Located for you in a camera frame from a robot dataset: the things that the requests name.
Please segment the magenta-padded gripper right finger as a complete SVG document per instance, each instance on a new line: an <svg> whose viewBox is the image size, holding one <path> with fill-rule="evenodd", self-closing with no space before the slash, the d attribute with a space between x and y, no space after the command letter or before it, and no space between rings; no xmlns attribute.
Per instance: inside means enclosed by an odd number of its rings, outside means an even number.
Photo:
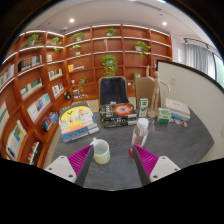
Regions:
<svg viewBox="0 0 224 224"><path fill-rule="evenodd" d="M167 156L157 157L139 146L133 146L132 154L143 186L180 170Z"/></svg>

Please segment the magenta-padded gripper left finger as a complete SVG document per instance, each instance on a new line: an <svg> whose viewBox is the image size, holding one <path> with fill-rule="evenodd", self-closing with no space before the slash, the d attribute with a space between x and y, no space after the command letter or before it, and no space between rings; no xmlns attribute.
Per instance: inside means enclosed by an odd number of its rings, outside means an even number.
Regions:
<svg viewBox="0 0 224 224"><path fill-rule="evenodd" d="M93 155L94 147L89 145L70 156L59 156L45 168L45 171L82 186L85 182Z"/></svg>

